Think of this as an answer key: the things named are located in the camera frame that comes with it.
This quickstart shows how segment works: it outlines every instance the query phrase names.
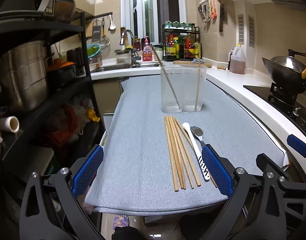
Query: blue gripper pad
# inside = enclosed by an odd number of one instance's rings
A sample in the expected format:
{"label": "blue gripper pad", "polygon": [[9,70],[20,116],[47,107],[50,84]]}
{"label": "blue gripper pad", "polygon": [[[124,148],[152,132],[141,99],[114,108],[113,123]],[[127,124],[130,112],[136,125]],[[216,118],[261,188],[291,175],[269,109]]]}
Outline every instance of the blue gripper pad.
{"label": "blue gripper pad", "polygon": [[221,194],[230,198],[233,194],[232,178],[207,145],[202,148],[202,160],[211,173]]}
{"label": "blue gripper pad", "polygon": [[97,146],[73,179],[72,193],[75,198],[84,194],[99,165],[101,165],[103,158],[103,148]]}
{"label": "blue gripper pad", "polygon": [[295,149],[298,153],[300,153],[303,157],[306,158],[306,144],[301,141],[299,138],[295,137],[293,134],[290,134],[287,137],[287,143],[293,149]]}

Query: plastic jug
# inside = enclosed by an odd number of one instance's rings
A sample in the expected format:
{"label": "plastic jug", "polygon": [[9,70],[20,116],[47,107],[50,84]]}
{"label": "plastic jug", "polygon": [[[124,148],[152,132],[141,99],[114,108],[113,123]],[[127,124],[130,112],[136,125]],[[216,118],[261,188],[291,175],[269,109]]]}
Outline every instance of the plastic jug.
{"label": "plastic jug", "polygon": [[231,61],[230,61],[230,72],[236,74],[244,74],[245,71],[245,54],[241,48],[241,44],[237,44],[234,48]]}

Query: lid handle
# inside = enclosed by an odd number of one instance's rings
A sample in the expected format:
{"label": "lid handle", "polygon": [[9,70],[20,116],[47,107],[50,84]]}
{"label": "lid handle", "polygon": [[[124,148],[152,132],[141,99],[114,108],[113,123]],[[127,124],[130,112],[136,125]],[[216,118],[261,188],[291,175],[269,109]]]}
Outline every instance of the lid handle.
{"label": "lid handle", "polygon": [[294,57],[295,55],[306,57],[306,53],[297,52],[297,51],[294,51],[293,49],[288,49],[288,52],[289,52],[290,57]]}

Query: metal fork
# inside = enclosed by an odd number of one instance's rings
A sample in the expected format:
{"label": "metal fork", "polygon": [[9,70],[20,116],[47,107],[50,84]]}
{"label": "metal fork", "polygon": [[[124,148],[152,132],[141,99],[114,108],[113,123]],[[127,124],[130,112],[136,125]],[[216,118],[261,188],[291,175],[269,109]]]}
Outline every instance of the metal fork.
{"label": "metal fork", "polygon": [[202,129],[197,127],[197,126],[191,126],[191,131],[192,131],[193,135],[200,141],[201,146],[203,147],[205,145],[205,143],[203,141],[203,131],[202,131]]}

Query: wall vent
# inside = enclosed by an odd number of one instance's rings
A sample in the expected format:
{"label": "wall vent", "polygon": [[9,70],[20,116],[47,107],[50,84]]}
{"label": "wall vent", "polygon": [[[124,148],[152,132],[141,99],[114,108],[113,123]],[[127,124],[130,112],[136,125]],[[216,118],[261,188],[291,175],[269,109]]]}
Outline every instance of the wall vent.
{"label": "wall vent", "polygon": [[238,42],[240,44],[244,44],[244,20],[243,14],[239,14],[237,16],[238,19]]}
{"label": "wall vent", "polygon": [[249,46],[254,48],[254,18],[249,15]]}

